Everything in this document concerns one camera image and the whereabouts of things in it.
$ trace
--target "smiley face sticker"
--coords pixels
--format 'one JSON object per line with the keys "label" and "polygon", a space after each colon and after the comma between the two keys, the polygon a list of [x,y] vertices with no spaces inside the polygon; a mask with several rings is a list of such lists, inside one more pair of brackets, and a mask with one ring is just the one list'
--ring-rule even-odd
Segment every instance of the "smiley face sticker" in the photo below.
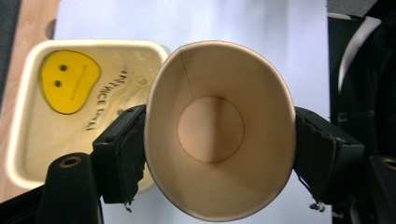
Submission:
{"label": "smiley face sticker", "polygon": [[61,114],[78,112],[99,79],[96,61],[79,52],[58,50],[41,64],[39,83],[49,106]]}

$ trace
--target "black eyes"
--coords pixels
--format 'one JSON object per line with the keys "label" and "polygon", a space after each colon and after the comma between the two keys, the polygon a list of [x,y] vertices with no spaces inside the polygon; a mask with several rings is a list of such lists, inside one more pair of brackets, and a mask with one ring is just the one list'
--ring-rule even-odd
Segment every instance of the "black eyes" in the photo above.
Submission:
{"label": "black eyes", "polygon": [[66,71],[67,70],[67,66],[66,65],[64,65],[64,64],[62,64],[61,66],[59,66],[59,70],[61,70],[61,71]]}

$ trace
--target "white surface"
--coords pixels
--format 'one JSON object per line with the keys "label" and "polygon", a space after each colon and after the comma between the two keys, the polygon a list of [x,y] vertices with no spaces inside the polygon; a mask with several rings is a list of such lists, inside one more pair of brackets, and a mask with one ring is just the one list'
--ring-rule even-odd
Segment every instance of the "white surface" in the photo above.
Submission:
{"label": "white surface", "polygon": [[[148,39],[172,52],[208,39],[231,41],[267,58],[295,105],[330,115],[326,0],[63,0],[56,39]],[[260,213],[235,223],[331,223],[295,175]],[[106,223],[201,223],[153,189],[137,195],[129,214],[104,204]]]}

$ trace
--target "black plastic part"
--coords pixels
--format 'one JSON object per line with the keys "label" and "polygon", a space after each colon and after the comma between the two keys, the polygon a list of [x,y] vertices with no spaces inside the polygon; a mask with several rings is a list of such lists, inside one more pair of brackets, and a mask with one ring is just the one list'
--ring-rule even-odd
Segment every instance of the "black plastic part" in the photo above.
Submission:
{"label": "black plastic part", "polygon": [[312,111],[295,107],[294,171],[317,202],[345,200],[355,185],[364,146]]}
{"label": "black plastic part", "polygon": [[396,160],[373,156],[369,159],[367,183],[379,222],[396,223]]}
{"label": "black plastic part", "polygon": [[329,27],[329,70],[330,70],[330,109],[331,123],[338,124],[339,92],[338,75],[340,64],[352,36],[361,26],[364,19],[344,20],[328,17]]}
{"label": "black plastic part", "polygon": [[93,141],[92,162],[105,203],[131,203],[145,169],[146,106],[125,110]]}
{"label": "black plastic part", "polygon": [[49,166],[36,223],[103,223],[89,155],[68,154]]}
{"label": "black plastic part", "polygon": [[0,203],[0,223],[35,223],[43,186]]}
{"label": "black plastic part", "polygon": [[394,0],[377,0],[376,3],[370,8],[365,16],[379,18],[380,20],[386,19],[389,15],[393,14],[396,9],[396,2]]}

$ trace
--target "bolt hole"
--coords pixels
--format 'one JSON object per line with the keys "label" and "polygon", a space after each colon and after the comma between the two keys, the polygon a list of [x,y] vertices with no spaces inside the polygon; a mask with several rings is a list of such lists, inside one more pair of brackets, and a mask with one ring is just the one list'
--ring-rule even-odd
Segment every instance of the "bolt hole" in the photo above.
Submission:
{"label": "bolt hole", "polygon": [[388,168],[396,170],[396,161],[390,159],[384,159],[384,163]]}
{"label": "bolt hole", "polygon": [[75,166],[81,162],[81,157],[69,157],[61,161],[60,166],[62,168],[69,168]]}

